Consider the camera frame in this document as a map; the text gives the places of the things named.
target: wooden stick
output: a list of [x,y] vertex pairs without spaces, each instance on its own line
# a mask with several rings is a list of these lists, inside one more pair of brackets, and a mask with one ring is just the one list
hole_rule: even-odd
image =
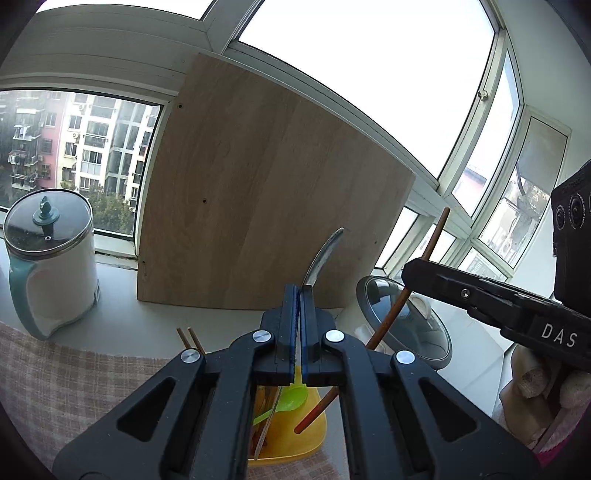
[[[443,213],[441,214],[441,217],[439,218],[439,221],[437,222],[437,226],[435,227],[435,231],[433,232],[431,239],[429,240],[429,243],[427,244],[427,248],[425,248],[425,251],[423,252],[423,254],[421,256],[421,258],[423,260],[429,260],[429,258],[431,258],[433,250],[435,250],[435,246],[437,245],[437,241],[439,240],[439,237],[441,236],[441,232],[443,232],[443,227],[445,226],[445,222],[447,221],[447,217],[449,216],[449,212],[450,212],[449,207],[445,207],[443,209]],[[385,316],[384,321],[381,323],[379,328],[375,331],[375,333],[369,339],[368,343],[365,345],[368,349],[375,350],[376,347],[379,345],[379,343],[383,340],[384,336],[386,335],[388,330],[390,330],[390,327],[394,323],[394,320],[396,319],[396,317],[398,316],[398,314],[402,310],[402,307],[404,307],[404,304],[406,304],[411,293],[412,292],[408,288],[406,288],[406,287],[403,288],[402,292],[400,292],[400,296],[398,297],[398,299],[396,300],[394,305],[392,305],[392,308],[390,308],[390,311],[388,312],[388,314]],[[324,396],[324,398],[322,398],[322,400],[320,400],[318,402],[318,404],[314,408],[312,408],[311,412],[308,413],[308,415],[306,415],[305,418],[301,422],[299,422],[298,425],[296,425],[296,427],[294,428],[294,433],[300,434],[306,428],[308,428],[309,425],[316,418],[318,418],[318,416],[322,412],[324,412],[326,410],[326,408],[332,403],[332,401],[338,395],[339,395],[339,387],[331,388],[329,390],[329,392]]]
[[199,343],[199,339],[197,338],[197,335],[195,334],[194,330],[192,327],[189,327],[187,329],[189,331],[189,335],[191,336],[191,338],[193,339],[193,343],[195,344],[195,346],[197,347],[197,351],[202,354],[205,355],[205,350],[203,349],[203,347],[201,346],[201,343]]
[[189,343],[189,341],[187,340],[187,337],[185,337],[185,335],[184,335],[184,333],[183,333],[183,331],[181,330],[181,328],[180,328],[180,327],[179,327],[179,328],[177,328],[177,333],[178,333],[178,336],[179,336],[179,337],[181,337],[181,341],[182,341],[182,343],[183,343],[184,347],[185,347],[185,348],[192,348],[192,347],[191,347],[191,344],[190,344],[190,343]]

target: green spoon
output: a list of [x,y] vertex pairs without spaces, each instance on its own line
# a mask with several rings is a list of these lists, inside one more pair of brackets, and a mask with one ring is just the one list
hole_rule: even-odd
[[[289,387],[285,387],[281,391],[279,402],[277,402],[277,408],[275,411],[291,411],[298,407],[301,407],[308,399],[308,387],[302,384],[292,384]],[[259,415],[252,422],[253,425],[262,422],[271,415],[271,411],[267,410],[265,413]]]

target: lid knob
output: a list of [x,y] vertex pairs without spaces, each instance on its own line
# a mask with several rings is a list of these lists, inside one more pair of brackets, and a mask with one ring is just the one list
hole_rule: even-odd
[[50,225],[60,217],[60,212],[57,208],[52,207],[47,196],[44,196],[39,202],[38,210],[33,213],[33,222],[36,225]]

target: camera lens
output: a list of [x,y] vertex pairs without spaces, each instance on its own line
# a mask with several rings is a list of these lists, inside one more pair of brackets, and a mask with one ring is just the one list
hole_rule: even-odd
[[566,215],[564,214],[564,208],[562,205],[558,205],[556,209],[556,225],[558,226],[558,230],[562,230],[564,228],[564,223],[566,222]]
[[570,223],[574,228],[581,228],[585,220],[585,206],[581,195],[573,195],[569,205]]

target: white kettle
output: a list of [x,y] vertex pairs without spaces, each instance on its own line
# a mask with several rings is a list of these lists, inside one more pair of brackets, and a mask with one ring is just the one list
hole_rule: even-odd
[[47,339],[82,318],[98,301],[90,203],[70,190],[32,192],[4,222],[10,292],[27,331]]

